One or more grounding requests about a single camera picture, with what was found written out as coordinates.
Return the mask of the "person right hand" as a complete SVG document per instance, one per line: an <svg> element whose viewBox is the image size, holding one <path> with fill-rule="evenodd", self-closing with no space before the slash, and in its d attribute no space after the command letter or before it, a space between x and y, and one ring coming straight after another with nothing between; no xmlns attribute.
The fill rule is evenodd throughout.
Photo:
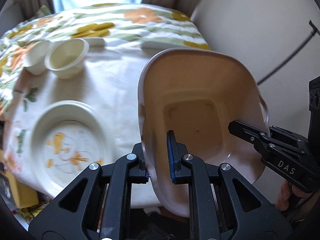
<svg viewBox="0 0 320 240"><path fill-rule="evenodd" d="M291 196L306 199L310 197L311 194L301 191L296 186L290 184L287 180L284 180L283 184L281 185L278 198L275 202L275 207L280 211L287 210L289 207L289 198Z"/></svg>

